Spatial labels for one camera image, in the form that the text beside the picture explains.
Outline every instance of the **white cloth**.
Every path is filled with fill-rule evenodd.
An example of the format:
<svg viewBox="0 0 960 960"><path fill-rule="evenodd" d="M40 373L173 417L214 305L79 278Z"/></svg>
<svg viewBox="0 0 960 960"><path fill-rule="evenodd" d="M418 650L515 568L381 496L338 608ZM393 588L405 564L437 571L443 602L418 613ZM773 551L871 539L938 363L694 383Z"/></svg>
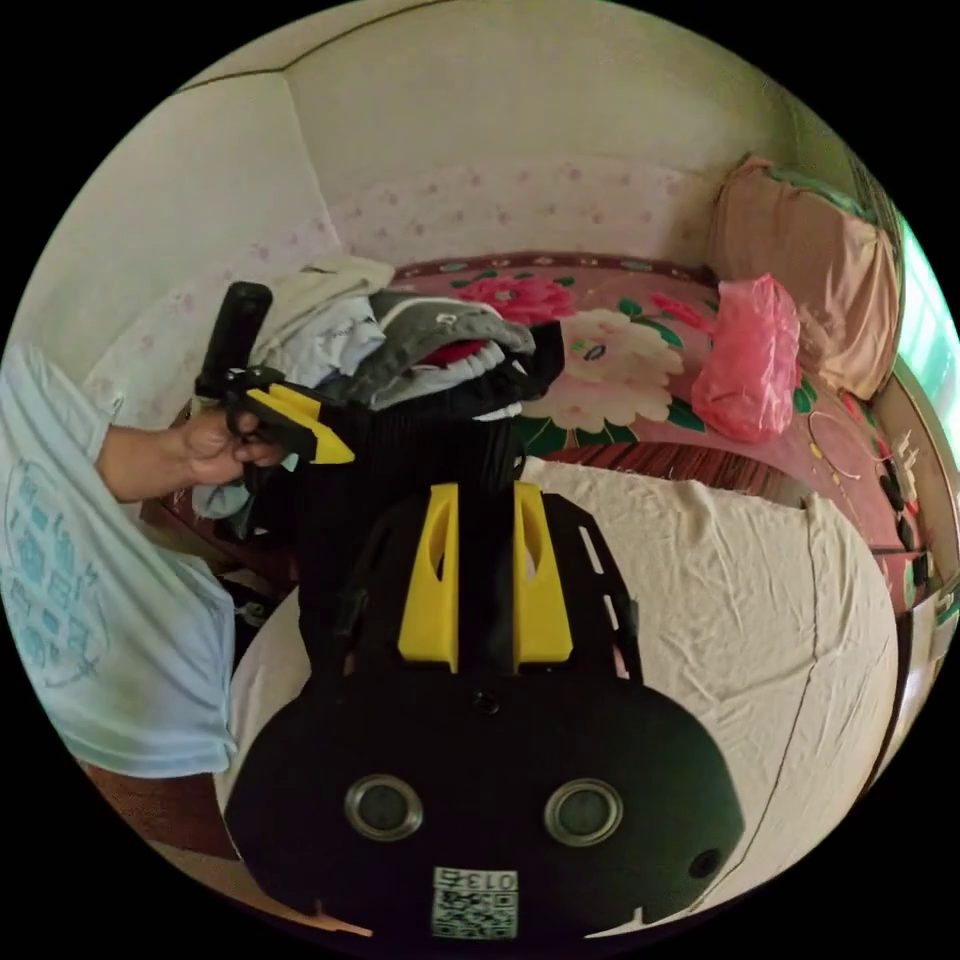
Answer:
<svg viewBox="0 0 960 960"><path fill-rule="evenodd" d="M0 587L37 697L81 762L226 768L233 602L151 544L96 471L108 419L34 346L0 367Z"/></svg>
<svg viewBox="0 0 960 960"><path fill-rule="evenodd" d="M730 767L746 831L690 912L776 876L846 815L891 717L896 625L866 544L819 498L792 509L536 459L524 480L593 513L639 606L645 682L699 717ZM238 752L215 778L221 809L250 744L309 672L294 593L234 677Z"/></svg>

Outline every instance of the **red cloth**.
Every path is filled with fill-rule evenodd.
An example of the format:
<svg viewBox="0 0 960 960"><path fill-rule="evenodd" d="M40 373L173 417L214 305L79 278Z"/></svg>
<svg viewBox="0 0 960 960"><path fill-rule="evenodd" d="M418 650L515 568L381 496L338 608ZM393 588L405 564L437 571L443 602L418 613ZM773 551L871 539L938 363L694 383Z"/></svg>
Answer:
<svg viewBox="0 0 960 960"><path fill-rule="evenodd" d="M451 363L472 357L482 346L482 340L458 340L456 343L448 343L445 347L435 350L429 357L420 362L435 367L449 367Z"/></svg>

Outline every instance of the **sticker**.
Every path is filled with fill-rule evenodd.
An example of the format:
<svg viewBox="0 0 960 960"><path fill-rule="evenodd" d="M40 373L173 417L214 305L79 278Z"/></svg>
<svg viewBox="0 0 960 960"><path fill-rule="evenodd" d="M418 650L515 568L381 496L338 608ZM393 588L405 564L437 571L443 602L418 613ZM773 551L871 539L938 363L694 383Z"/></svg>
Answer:
<svg viewBox="0 0 960 960"><path fill-rule="evenodd" d="M514 940L520 890L516 870L433 871L435 937L453 940Z"/></svg>

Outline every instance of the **cable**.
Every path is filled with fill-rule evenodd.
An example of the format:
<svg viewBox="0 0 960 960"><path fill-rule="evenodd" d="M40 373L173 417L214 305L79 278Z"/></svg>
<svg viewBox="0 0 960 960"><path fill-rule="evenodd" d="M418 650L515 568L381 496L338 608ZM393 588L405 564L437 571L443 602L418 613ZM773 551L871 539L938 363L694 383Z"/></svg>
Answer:
<svg viewBox="0 0 960 960"><path fill-rule="evenodd" d="M838 425L840 425L840 426L843 425L842 421L841 421L838 417L833 416L833 414L826 413L826 412L823 411L823 410L813 410L813 411L811 411L811 413L807 416L807 432L810 434L810 439L814 442L814 444L816 445L817 449L820 451L821 454L823 454L823 459L827 461L828 466L830 466L835 473L840 474L841 477L846 477L848 480L860 480L860 479L862 479L863 474L860 474L860 473L847 473L846 470L841 470L840 467L838 467L838 466L826 455L826 453L824 453L824 451L823 451L823 446L822 446L822 445L820 444L820 442L817 440L817 435L813 432L813 418L814 418L814 417L825 417L827 420L832 420L834 423L836 423L836 424L838 424ZM870 459L871 459L874 463L884 463L884 462L886 462L886 457L876 457L876 456L874 456L873 454L868 454L868 456L870 457Z"/></svg>

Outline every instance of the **white sheet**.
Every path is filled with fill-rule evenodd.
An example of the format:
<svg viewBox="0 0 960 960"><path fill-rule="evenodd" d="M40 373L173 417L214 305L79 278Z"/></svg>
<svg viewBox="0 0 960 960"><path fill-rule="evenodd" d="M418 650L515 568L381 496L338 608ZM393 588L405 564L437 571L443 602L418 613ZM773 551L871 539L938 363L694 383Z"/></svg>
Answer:
<svg viewBox="0 0 960 960"><path fill-rule="evenodd" d="M893 710L894 613L866 545L819 498L800 510L539 460L524 479L593 513L639 603L646 682L696 714L730 766L746 832L690 912L785 870L850 809ZM249 744L308 673L294 593L234 677L238 753L216 778L221 806Z"/></svg>

